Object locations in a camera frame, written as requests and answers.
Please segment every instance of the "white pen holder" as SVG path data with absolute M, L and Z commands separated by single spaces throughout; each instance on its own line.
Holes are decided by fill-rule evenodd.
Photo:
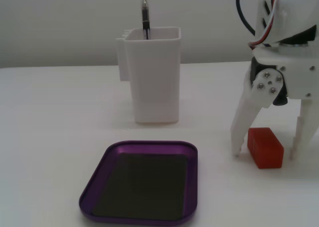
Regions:
M 179 115 L 180 28 L 152 28 L 151 37 L 151 40 L 144 40 L 143 30 L 133 29 L 123 39 L 124 49 L 118 48 L 118 57 L 126 53 L 125 60 L 119 60 L 119 63 L 128 68 L 135 121 L 176 122 Z

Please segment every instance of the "white table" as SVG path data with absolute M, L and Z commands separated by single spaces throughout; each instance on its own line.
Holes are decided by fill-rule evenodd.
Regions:
M 119 227 L 82 216 L 78 199 L 106 148 L 127 139 L 198 148 L 198 207 L 185 227 L 317 226 L 319 135 L 288 159 L 300 101 L 262 110 L 286 148 L 282 169 L 259 170 L 230 151 L 230 124 L 249 62 L 181 66 L 180 121 L 134 123 L 117 66 L 0 69 L 0 226 Z

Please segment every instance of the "red cube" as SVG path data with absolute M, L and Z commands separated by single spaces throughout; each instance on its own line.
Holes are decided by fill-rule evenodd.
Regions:
M 282 167 L 284 148 L 270 128 L 250 128 L 247 146 L 258 168 Z

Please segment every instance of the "bolt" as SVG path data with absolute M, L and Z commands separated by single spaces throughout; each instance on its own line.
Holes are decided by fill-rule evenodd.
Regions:
M 278 76 L 278 77 L 276 78 L 276 81 L 280 83 L 282 79 L 283 79 L 283 78 L 282 78 L 281 76 Z
M 268 72 L 264 73 L 265 78 L 268 78 L 269 76 L 270 76 L 270 73 L 268 73 Z
M 271 93 L 271 94 L 275 94 L 276 92 L 277 92 L 277 90 L 276 90 L 275 88 L 271 88 L 271 89 L 270 89 L 270 93 Z
M 262 90 L 264 88 L 264 84 L 258 84 L 257 89 Z

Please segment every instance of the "black pen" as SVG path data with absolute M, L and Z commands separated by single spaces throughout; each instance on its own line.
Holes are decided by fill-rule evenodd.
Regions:
M 147 0 L 142 0 L 142 23 L 143 23 L 144 39 L 151 39 L 149 5 Z

